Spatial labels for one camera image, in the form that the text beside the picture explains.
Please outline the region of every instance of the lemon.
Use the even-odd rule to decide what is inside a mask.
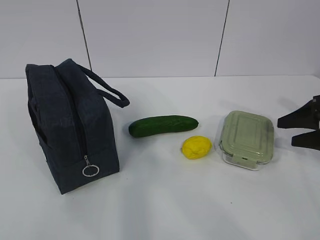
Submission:
[[[187,159],[199,159],[207,155],[212,148],[209,138],[204,136],[192,136],[184,141],[182,153]]]

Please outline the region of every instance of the lunch bag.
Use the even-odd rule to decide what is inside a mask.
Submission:
[[[121,108],[129,100],[72,59],[56,67],[28,64],[25,73],[30,118],[61,194],[119,172],[104,98]],[[97,89],[87,76],[119,98]]]

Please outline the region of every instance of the zipper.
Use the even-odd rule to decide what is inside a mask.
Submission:
[[[80,116],[78,114],[78,111],[76,109],[76,103],[74,98],[71,95],[71,91],[68,88],[68,86],[65,84],[65,82],[62,80],[62,77],[60,76],[59,72],[57,71],[57,69],[54,66],[51,66],[63,88],[63,90],[65,91],[65,94],[68,98],[68,101],[70,103],[70,108],[72,111],[72,116],[73,116],[73,121],[75,124],[75,132],[76,132],[76,136],[78,138],[78,143],[80,146],[80,153],[81,156],[83,156],[83,159],[86,163],[86,166],[89,167],[91,164],[88,160],[88,147],[87,147],[87,140],[86,140],[86,134],[85,134],[85,128],[84,125],[80,119]]]

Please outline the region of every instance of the container lid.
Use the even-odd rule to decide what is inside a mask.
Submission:
[[[267,164],[274,154],[274,126],[267,117],[232,111],[225,118],[220,146],[239,164]]]

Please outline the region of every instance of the cucumber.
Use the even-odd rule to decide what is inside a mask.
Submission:
[[[142,138],[156,134],[190,131],[198,124],[197,120],[188,116],[153,116],[131,123],[129,133],[134,138]]]

